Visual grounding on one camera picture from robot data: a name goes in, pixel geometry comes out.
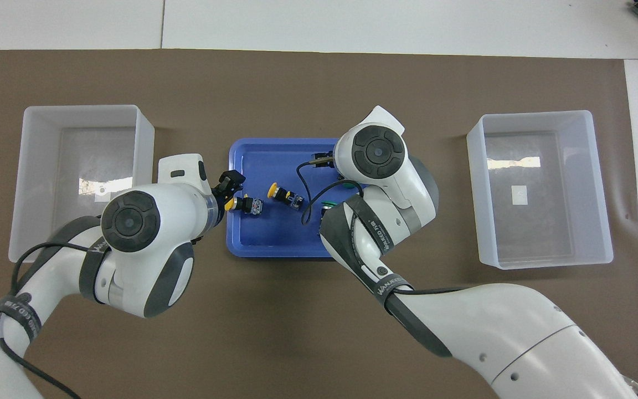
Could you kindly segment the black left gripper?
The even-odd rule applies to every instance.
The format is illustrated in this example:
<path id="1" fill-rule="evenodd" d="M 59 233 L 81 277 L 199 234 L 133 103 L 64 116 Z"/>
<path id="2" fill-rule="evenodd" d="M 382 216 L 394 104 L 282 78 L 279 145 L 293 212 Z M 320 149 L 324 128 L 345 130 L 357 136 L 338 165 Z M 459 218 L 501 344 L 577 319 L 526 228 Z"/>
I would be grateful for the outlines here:
<path id="1" fill-rule="evenodd" d="M 225 205 L 233 199 L 235 193 L 243 189 L 245 175 L 238 170 L 225 170 L 219 177 L 219 184 L 211 190 L 216 201 L 218 212 L 214 225 L 217 226 L 222 221 L 225 214 Z"/>

